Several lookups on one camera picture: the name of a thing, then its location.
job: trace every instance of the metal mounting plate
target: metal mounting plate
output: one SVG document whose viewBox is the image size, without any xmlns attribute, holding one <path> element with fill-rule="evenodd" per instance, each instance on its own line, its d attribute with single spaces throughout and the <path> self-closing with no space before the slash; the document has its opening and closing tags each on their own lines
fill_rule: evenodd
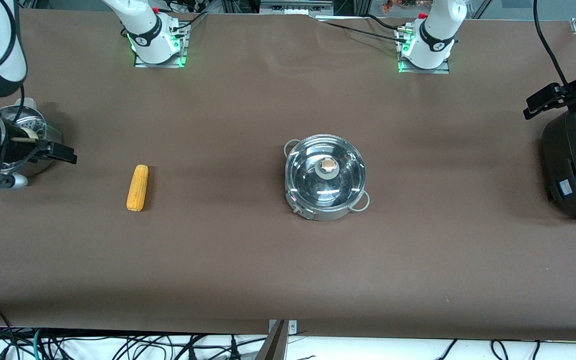
<svg viewBox="0 0 576 360">
<path fill-rule="evenodd" d="M 273 326 L 277 320 L 268 321 L 268 333 L 273 330 Z M 288 335 L 295 335 L 297 333 L 297 320 L 288 320 Z"/>
</svg>

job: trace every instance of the stainless steel pot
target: stainless steel pot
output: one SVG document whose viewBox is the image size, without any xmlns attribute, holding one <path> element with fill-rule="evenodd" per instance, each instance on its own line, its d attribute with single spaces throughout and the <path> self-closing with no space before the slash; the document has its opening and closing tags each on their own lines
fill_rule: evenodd
<svg viewBox="0 0 576 360">
<path fill-rule="evenodd" d="M 293 212 L 309 220 L 333 221 L 370 205 L 364 160 L 345 139 L 330 134 L 291 139 L 283 154 L 286 200 Z M 355 209 L 364 195 L 366 205 Z"/>
<path fill-rule="evenodd" d="M 44 118 L 41 112 L 37 110 L 35 101 L 32 100 L 32 98 L 27 97 L 25 98 L 25 102 L 23 110 L 21 111 L 21 116 L 19 116 L 19 119 L 14 123 L 14 125 L 18 128 L 32 130 L 32 132 L 36 133 L 37 137 L 42 141 L 57 142 L 60 144 L 64 143 L 62 132 L 46 122 L 46 118 Z M 2 107 L 0 109 L 1 118 L 10 122 L 15 120 L 18 109 L 18 105 Z M 1 167 L 1 173 L 9 173 L 12 169 L 15 169 L 18 166 L 18 162 L 19 161 L 4 162 Z M 20 168 L 15 169 L 14 172 L 29 178 L 41 173 L 41 171 L 52 164 L 52 162 L 53 160 L 38 160 L 36 163 L 28 161 Z"/>
</svg>

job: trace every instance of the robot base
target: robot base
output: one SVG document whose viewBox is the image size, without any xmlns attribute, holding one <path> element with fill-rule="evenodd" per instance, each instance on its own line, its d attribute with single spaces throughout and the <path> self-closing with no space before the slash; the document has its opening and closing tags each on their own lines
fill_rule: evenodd
<svg viewBox="0 0 576 360">
<path fill-rule="evenodd" d="M 183 27 L 187 25 L 188 22 L 180 21 L 179 27 Z M 174 47 L 179 47 L 180 50 L 172 55 L 170 59 L 158 64 L 151 64 L 147 63 L 141 59 L 135 52 L 135 49 L 132 49 L 134 53 L 134 66 L 135 68 L 165 68 L 165 69 L 178 69 L 184 68 L 186 66 L 186 58 L 188 57 L 188 46 L 190 45 L 190 29 L 192 25 L 188 25 L 183 29 L 179 29 L 176 32 L 176 36 L 179 38 L 171 39 L 170 41 L 173 42 Z"/>
<path fill-rule="evenodd" d="M 406 41 L 410 40 L 410 32 L 407 31 L 405 27 L 402 29 L 395 30 L 395 38 L 396 39 L 405 39 Z M 448 59 L 443 60 L 441 65 L 437 66 L 436 68 L 420 68 L 415 66 L 407 57 L 402 55 L 404 47 L 407 46 L 407 43 L 397 43 L 397 64 L 398 70 L 400 73 L 416 73 L 416 74 L 450 74 L 450 66 L 448 65 Z"/>
</svg>

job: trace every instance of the white floor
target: white floor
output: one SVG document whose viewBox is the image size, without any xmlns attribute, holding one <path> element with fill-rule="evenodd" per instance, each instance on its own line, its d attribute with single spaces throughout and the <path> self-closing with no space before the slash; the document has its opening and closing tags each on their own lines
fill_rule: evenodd
<svg viewBox="0 0 576 360">
<path fill-rule="evenodd" d="M 262 338 L 263 335 L 238 335 L 237 342 L 245 342 Z M 188 336 L 172 336 L 176 344 L 185 344 Z M 230 335 L 209 335 L 197 342 L 199 346 L 230 347 Z M 451 340 L 441 339 L 375 339 L 358 337 L 306 337 L 291 336 L 286 351 L 286 360 L 303 360 L 314 356 L 313 360 L 437 360 L 446 350 Z M 123 339 L 103 339 L 97 341 L 73 340 L 64 342 L 63 349 L 73 360 L 110 360 L 121 346 Z M 239 347 L 242 355 L 249 354 L 243 360 L 253 360 L 254 353 L 261 348 L 262 341 Z M 535 342 L 504 341 L 509 360 L 531 360 L 535 350 Z M 162 360 L 171 358 L 170 348 L 163 346 L 166 354 L 160 348 L 149 348 L 144 351 L 140 360 Z M 0 341 L 0 352 L 5 343 Z M 221 350 L 196 350 L 199 360 L 206 360 Z M 131 360 L 135 351 L 131 349 L 130 356 L 124 355 L 122 360 Z M 23 360 L 34 360 L 23 352 Z M 187 360 L 184 354 L 181 360 Z M 228 353 L 216 360 L 228 359 Z M 16 359 L 16 353 L 10 350 L 7 360 Z M 448 354 L 446 360 L 494 360 L 490 350 L 490 342 L 483 340 L 459 340 Z M 576 343 L 542 342 L 537 360 L 576 360 Z"/>
</svg>

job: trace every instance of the pot handle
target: pot handle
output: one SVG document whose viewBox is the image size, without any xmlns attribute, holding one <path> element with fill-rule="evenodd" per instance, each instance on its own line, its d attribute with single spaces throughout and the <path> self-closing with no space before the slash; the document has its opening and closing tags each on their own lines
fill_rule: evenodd
<svg viewBox="0 0 576 360">
<path fill-rule="evenodd" d="M 361 209 L 355 209 L 352 206 L 349 206 L 348 209 L 351 212 L 355 212 L 355 213 L 360 213 L 363 212 L 363 210 L 368 209 L 368 205 L 370 205 L 370 195 L 368 194 L 368 191 L 362 190 L 361 191 L 361 195 L 359 196 L 359 199 L 362 198 L 362 196 L 366 196 L 366 205 L 364 205 Z"/>
<path fill-rule="evenodd" d="M 300 142 L 300 139 L 291 139 L 283 146 L 283 154 L 285 155 L 286 159 L 288 159 L 288 146 L 294 142 Z"/>
</svg>

